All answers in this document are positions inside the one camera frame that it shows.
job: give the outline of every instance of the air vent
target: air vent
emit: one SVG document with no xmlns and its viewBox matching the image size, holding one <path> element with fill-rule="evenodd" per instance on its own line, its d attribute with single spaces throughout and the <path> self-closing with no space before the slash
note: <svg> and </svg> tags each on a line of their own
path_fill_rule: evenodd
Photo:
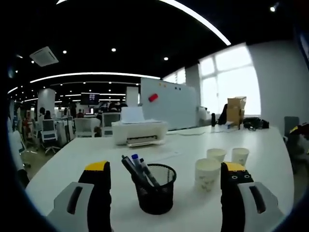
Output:
<svg viewBox="0 0 309 232">
<path fill-rule="evenodd" d="M 56 56 L 50 50 L 49 47 L 44 47 L 30 55 L 30 58 L 34 60 L 39 66 L 44 67 L 50 64 L 58 63 Z"/>
</svg>

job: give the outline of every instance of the window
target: window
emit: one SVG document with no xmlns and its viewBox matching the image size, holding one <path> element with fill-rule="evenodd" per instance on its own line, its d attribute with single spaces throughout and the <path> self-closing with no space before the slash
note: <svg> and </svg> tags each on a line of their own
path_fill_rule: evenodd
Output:
<svg viewBox="0 0 309 232">
<path fill-rule="evenodd" d="M 220 114 L 227 98 L 246 96 L 246 115 L 261 114 L 257 75 L 244 44 L 200 61 L 201 103 L 211 113 Z"/>
<path fill-rule="evenodd" d="M 166 76 L 163 78 L 164 81 L 171 82 L 171 83 L 177 83 L 177 84 L 184 84 L 185 85 L 185 69 L 179 69 L 176 72 L 173 72 L 172 74 Z"/>
</svg>

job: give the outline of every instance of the blue pen cap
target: blue pen cap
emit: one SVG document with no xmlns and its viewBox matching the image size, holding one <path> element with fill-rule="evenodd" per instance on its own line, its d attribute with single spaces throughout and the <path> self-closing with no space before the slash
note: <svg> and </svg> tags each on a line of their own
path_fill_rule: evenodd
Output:
<svg viewBox="0 0 309 232">
<path fill-rule="evenodd" d="M 134 154 L 134 155 L 132 155 L 131 157 L 132 157 L 132 159 L 133 159 L 133 160 L 135 160 L 135 159 L 138 159 L 138 158 L 139 158 L 138 154 Z"/>
</svg>

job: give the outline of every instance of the whiteboard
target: whiteboard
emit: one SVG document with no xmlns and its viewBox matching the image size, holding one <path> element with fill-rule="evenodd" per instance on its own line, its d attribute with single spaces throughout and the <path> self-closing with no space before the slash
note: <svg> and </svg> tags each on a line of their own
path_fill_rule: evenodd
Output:
<svg viewBox="0 0 309 232">
<path fill-rule="evenodd" d="M 155 93 L 158 98 L 149 102 Z M 168 122 L 169 130 L 197 126 L 197 93 L 193 87 L 141 78 L 140 102 L 145 119 Z"/>
</svg>

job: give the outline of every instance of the paper cup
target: paper cup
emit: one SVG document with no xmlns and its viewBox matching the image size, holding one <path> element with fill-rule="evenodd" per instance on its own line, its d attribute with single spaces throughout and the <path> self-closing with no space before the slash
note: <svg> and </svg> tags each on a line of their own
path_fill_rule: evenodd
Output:
<svg viewBox="0 0 309 232">
<path fill-rule="evenodd" d="M 223 149 L 213 148 L 207 150 L 207 158 L 216 159 L 221 163 L 223 162 L 225 155 L 226 151 Z"/>
<path fill-rule="evenodd" d="M 194 182 L 194 187 L 197 191 L 200 192 L 210 192 L 213 188 L 214 181 L 215 180 L 202 180 L 202 181 L 196 180 Z"/>
<path fill-rule="evenodd" d="M 199 159 L 195 164 L 196 181 L 212 181 L 220 174 L 221 163 L 216 159 Z"/>
<path fill-rule="evenodd" d="M 234 148 L 232 151 L 232 162 L 239 163 L 245 166 L 247 158 L 249 155 L 249 150 L 246 148 Z"/>
</svg>

